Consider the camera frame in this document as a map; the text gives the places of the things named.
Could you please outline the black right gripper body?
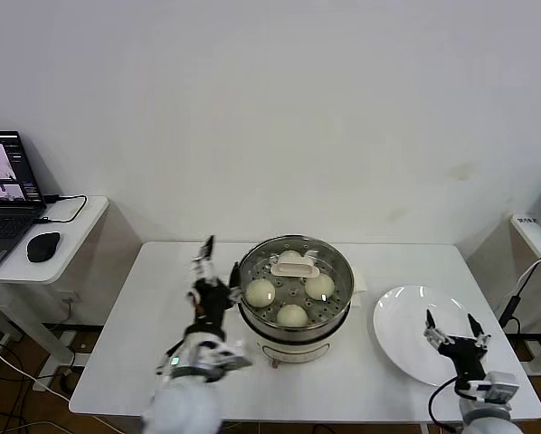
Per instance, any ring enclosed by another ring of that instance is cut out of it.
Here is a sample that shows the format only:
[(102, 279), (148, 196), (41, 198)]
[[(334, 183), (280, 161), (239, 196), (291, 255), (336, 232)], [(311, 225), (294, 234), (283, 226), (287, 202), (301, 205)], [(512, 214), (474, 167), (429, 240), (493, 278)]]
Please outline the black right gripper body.
[(486, 376), (482, 359), (487, 346), (478, 344), (475, 339), (449, 336), (439, 345), (438, 352), (452, 361), (458, 379), (483, 379)]

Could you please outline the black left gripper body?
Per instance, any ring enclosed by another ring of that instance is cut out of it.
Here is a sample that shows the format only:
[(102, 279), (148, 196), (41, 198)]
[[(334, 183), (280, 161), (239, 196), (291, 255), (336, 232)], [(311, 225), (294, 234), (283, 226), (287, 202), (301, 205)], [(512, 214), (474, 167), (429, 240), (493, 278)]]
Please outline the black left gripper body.
[(220, 279), (198, 279), (194, 284), (198, 294), (195, 302), (195, 323), (222, 329), (224, 313), (232, 307), (230, 289)]

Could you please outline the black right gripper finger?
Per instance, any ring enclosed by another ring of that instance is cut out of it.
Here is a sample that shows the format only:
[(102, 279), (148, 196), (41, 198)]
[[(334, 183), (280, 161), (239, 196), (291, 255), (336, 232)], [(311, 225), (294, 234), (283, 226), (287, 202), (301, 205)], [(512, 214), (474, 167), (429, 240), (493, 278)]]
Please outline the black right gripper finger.
[(439, 348), (441, 345), (448, 343), (448, 336), (436, 327), (432, 312), (429, 309), (426, 310), (423, 335), (433, 348)]
[(482, 325), (472, 314), (468, 314), (468, 320), (470, 323), (471, 332), (475, 338), (475, 345), (481, 349), (487, 349), (491, 334), (486, 334), (482, 328)]

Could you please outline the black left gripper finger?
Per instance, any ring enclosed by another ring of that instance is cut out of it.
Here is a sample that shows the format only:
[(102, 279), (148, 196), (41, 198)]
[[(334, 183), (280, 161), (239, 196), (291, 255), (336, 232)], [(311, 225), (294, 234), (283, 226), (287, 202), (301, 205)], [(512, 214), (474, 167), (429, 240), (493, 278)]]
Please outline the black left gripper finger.
[(197, 281), (204, 280), (207, 284), (215, 284), (217, 277), (212, 263), (214, 251), (214, 236), (211, 235), (200, 247), (198, 254), (193, 258), (193, 271)]
[(238, 262), (235, 262), (228, 282), (227, 300), (229, 303), (238, 303), (242, 296), (241, 272)]

